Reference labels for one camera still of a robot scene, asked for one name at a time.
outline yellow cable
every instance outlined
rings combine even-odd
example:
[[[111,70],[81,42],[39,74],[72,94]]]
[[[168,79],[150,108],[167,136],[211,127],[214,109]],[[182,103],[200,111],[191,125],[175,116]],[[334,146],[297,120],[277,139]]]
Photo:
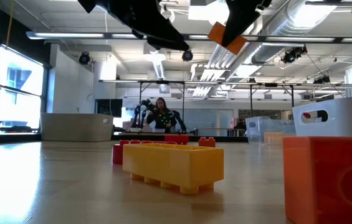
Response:
[[[11,11],[9,13],[9,24],[8,24],[6,48],[8,47],[8,44],[9,44],[9,34],[11,33],[12,15],[13,15],[13,13],[14,13],[14,0],[11,1]]]

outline yellow lego brick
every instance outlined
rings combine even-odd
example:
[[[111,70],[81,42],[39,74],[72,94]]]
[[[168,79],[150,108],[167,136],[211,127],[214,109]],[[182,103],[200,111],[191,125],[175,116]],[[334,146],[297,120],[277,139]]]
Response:
[[[123,170],[163,188],[180,186],[183,194],[213,188],[224,178],[224,150],[170,144],[125,144]]]

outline window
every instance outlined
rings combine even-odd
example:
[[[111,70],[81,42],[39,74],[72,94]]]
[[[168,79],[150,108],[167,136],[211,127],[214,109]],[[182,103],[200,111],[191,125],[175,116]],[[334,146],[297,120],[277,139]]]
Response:
[[[43,74],[42,64],[0,47],[0,127],[39,127]]]

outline floor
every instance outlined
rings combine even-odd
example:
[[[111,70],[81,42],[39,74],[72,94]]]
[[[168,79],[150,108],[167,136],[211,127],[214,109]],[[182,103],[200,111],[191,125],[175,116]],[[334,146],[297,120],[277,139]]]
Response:
[[[0,145],[0,223],[285,224],[280,147],[217,143],[224,180],[185,196],[131,181],[112,144]]]

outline woman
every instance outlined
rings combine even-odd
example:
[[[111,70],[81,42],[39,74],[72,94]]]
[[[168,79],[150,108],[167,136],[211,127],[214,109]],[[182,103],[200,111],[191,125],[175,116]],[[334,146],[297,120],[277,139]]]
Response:
[[[165,133],[170,133],[170,130],[177,124],[174,116],[170,115],[170,110],[162,97],[156,100],[154,111],[150,112],[146,118],[148,124],[152,121],[155,121],[155,129],[164,129]]]

